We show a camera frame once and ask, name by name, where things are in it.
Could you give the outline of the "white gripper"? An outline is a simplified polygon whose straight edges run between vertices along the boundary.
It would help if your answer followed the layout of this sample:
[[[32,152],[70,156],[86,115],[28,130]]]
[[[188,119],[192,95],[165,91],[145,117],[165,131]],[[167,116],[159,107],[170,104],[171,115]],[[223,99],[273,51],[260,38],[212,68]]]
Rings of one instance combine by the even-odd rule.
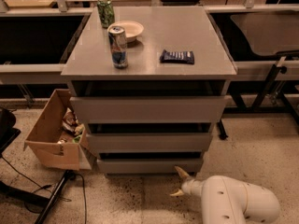
[[[179,166],[176,166],[175,169],[178,172],[179,177],[184,181],[181,185],[181,189],[178,189],[176,192],[169,195],[171,197],[179,197],[183,196],[185,193],[190,196],[201,197],[205,182],[190,178],[191,176]]]

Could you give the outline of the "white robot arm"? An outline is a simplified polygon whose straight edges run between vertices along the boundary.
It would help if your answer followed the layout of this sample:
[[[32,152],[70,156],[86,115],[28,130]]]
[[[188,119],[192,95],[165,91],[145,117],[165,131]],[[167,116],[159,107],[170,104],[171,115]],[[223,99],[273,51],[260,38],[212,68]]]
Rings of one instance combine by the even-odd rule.
[[[172,196],[199,197],[203,224],[268,224],[279,217],[278,198],[269,189],[223,175],[200,181],[179,166],[175,169],[183,182]]]

